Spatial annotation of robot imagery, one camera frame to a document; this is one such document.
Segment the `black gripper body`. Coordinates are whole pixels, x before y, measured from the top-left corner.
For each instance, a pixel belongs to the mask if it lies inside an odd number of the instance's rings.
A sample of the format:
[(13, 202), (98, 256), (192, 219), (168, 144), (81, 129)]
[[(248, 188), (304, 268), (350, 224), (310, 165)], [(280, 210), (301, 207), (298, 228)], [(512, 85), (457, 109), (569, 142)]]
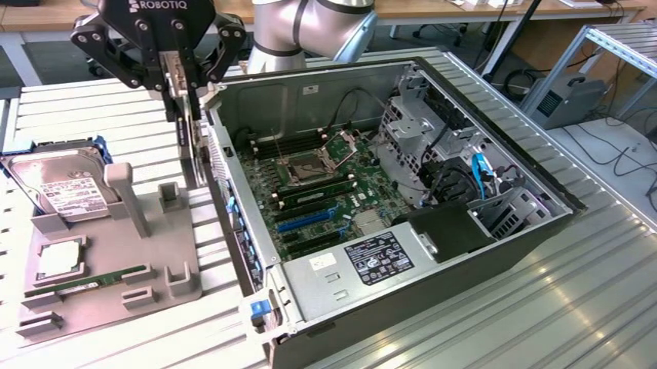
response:
[(98, 12), (105, 22), (135, 45), (143, 47), (143, 34), (154, 37), (160, 52), (176, 51), (176, 33), (197, 47), (216, 20), (213, 1), (99, 1)]

